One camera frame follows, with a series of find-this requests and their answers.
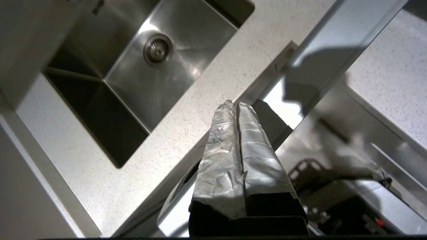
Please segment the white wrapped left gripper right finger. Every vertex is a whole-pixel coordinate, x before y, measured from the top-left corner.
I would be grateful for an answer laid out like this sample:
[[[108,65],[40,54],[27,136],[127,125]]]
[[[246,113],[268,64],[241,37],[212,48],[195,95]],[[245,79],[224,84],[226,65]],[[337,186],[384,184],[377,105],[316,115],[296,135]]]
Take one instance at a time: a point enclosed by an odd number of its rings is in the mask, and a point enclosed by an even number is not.
[[[307,218],[252,106],[239,103],[239,131],[248,217]]]

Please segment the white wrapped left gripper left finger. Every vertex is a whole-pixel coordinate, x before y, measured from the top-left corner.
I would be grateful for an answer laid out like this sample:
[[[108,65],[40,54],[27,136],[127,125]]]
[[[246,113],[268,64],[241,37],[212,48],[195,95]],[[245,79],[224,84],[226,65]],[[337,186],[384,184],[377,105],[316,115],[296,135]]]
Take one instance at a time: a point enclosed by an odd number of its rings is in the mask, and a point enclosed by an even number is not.
[[[190,204],[191,220],[247,216],[236,108],[226,100],[215,110]]]

